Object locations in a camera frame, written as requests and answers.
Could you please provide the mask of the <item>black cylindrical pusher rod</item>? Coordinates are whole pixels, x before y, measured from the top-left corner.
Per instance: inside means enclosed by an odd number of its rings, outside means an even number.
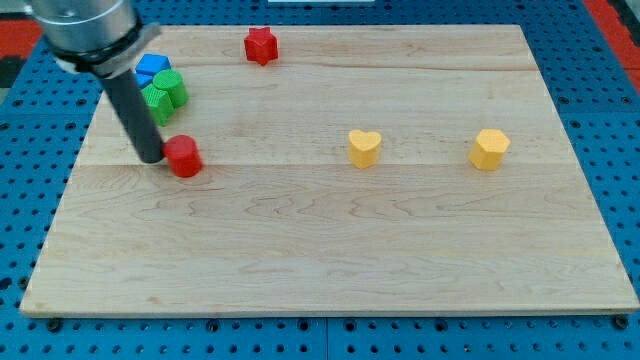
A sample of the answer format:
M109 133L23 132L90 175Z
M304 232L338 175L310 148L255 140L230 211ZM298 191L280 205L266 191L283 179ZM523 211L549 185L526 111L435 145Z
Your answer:
M100 78L100 83L139 159L147 164L160 162L164 141L133 72Z

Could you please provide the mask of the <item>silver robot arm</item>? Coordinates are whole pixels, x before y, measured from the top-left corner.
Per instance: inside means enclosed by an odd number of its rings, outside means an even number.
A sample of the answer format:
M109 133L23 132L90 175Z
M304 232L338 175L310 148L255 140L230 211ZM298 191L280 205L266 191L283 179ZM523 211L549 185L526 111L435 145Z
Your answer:
M26 0L25 12L63 70L100 81L139 159L162 160L164 141L133 74L160 26L145 24L129 0Z

